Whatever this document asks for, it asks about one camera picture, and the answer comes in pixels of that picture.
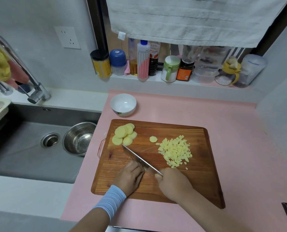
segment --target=white countertop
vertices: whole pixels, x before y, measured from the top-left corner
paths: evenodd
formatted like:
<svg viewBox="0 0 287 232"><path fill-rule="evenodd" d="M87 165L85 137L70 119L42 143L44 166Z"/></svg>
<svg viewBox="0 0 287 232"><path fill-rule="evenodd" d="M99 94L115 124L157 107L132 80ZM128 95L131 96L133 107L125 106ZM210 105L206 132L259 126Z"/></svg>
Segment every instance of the white countertop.
<svg viewBox="0 0 287 232"><path fill-rule="evenodd" d="M52 98L36 106L102 112L107 93L47 88ZM34 105L17 91L10 96L13 103ZM74 184L47 182L0 176L0 211L33 216L60 218Z"/></svg>

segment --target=metal bowl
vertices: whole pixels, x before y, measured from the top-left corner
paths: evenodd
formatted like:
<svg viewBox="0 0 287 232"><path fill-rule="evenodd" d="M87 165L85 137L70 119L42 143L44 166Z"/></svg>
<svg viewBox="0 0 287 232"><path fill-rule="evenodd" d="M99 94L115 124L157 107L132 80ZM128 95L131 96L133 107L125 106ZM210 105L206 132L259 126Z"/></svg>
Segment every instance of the metal bowl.
<svg viewBox="0 0 287 232"><path fill-rule="evenodd" d="M63 137L63 148L71 155L84 156L93 136L96 124L82 122L70 128Z"/></svg>

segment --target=electrical outlet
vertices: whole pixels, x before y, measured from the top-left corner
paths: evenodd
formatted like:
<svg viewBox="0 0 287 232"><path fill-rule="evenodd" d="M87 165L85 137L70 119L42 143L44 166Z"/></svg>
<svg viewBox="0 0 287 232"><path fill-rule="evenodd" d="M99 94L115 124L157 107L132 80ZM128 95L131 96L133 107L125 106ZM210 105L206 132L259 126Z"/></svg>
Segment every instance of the electrical outlet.
<svg viewBox="0 0 287 232"><path fill-rule="evenodd" d="M54 29L64 48L80 49L80 45L76 37L75 29L73 27L55 26Z"/></svg>

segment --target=right hand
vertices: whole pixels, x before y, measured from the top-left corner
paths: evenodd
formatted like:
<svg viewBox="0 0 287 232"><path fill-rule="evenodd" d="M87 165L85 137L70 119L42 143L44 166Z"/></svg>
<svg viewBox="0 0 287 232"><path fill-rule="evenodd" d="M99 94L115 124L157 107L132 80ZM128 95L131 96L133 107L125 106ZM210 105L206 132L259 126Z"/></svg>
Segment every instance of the right hand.
<svg viewBox="0 0 287 232"><path fill-rule="evenodd" d="M184 195L193 190L189 180L176 168L166 168L160 171L163 176L155 174L159 188L172 201L178 202Z"/></svg>

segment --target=white towel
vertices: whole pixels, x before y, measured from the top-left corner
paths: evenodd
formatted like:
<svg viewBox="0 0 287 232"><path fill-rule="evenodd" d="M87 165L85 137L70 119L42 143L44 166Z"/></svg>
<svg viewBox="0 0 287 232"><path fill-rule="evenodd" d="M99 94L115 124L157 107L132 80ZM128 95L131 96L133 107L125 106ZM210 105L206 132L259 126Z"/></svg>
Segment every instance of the white towel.
<svg viewBox="0 0 287 232"><path fill-rule="evenodd" d="M111 29L142 40L254 48L287 0L107 0Z"/></svg>

